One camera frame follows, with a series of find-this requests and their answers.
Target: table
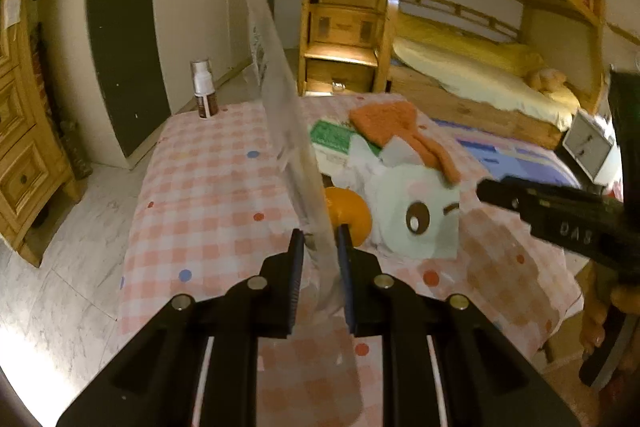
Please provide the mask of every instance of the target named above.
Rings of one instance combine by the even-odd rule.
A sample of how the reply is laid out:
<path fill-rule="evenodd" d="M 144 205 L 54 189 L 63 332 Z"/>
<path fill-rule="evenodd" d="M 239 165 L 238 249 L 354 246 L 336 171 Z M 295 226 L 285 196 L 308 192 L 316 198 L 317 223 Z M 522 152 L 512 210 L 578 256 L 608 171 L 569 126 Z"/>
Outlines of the table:
<path fill-rule="evenodd" d="M 351 108 L 391 102 L 391 94 L 303 98 L 307 124 L 345 120 Z M 449 151 L 462 174 L 460 247 L 455 261 L 380 257 L 383 271 L 423 295 L 467 295 L 527 357 L 580 299 L 562 250 L 533 239 L 516 214 L 475 196 L 487 171 L 423 114 L 420 130 Z M 149 165 L 129 237 L 121 289 L 121 345 L 170 298 L 222 295 L 285 251 L 298 220 L 275 169 L 258 102 L 167 122 Z M 298 317 L 310 315 L 315 289 L 303 271 Z M 341 316 L 296 325 L 286 341 L 261 339 L 258 424 L 382 424 L 382 342 L 352 339 Z"/>

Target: yellow bed sheet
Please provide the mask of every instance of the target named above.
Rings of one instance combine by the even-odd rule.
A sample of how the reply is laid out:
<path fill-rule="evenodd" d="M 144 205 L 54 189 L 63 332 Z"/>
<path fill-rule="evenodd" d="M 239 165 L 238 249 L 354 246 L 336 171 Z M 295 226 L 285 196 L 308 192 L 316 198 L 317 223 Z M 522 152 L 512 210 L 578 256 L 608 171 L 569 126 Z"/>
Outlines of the yellow bed sheet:
<path fill-rule="evenodd" d="M 461 98 L 490 103 L 501 110 L 518 110 L 560 131 L 569 129 L 580 107 L 567 87 L 547 96 L 531 89 L 519 76 L 436 46 L 395 38 L 394 53 Z"/>

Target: stuffed animal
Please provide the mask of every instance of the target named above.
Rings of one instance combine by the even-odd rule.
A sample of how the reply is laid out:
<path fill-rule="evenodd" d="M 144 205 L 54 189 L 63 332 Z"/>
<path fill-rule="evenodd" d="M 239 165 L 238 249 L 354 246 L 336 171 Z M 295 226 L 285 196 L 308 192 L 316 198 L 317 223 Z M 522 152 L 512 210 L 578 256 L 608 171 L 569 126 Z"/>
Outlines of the stuffed animal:
<path fill-rule="evenodd" d="M 527 86 L 539 92 L 556 92 L 566 82 L 566 75 L 554 68 L 531 71 L 525 78 Z"/>

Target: marble floor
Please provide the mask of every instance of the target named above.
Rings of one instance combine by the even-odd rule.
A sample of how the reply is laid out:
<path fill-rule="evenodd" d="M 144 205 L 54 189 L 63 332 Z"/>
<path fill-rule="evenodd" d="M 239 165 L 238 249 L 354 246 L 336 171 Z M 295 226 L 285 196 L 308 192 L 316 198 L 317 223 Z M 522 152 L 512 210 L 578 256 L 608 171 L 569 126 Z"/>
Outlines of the marble floor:
<path fill-rule="evenodd" d="M 218 89 L 220 105 L 248 98 L 242 76 Z M 0 367 L 43 427 L 117 351 L 122 263 L 151 156 L 132 171 L 94 165 L 40 268 L 0 241 Z"/>

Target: clear plastic sheet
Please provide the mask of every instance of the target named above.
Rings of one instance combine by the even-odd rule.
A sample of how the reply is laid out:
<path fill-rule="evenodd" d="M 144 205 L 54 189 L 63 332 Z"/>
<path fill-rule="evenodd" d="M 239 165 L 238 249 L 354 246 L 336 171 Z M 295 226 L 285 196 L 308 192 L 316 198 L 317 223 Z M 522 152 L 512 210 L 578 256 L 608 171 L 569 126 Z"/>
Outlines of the clear plastic sheet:
<path fill-rule="evenodd" d="M 305 233 L 318 286 L 316 313 L 326 317 L 344 305 L 334 232 L 322 176 L 300 109 L 296 81 L 280 43 L 267 0 L 246 0 L 256 81 L 249 86 L 264 105 L 278 169 Z"/>

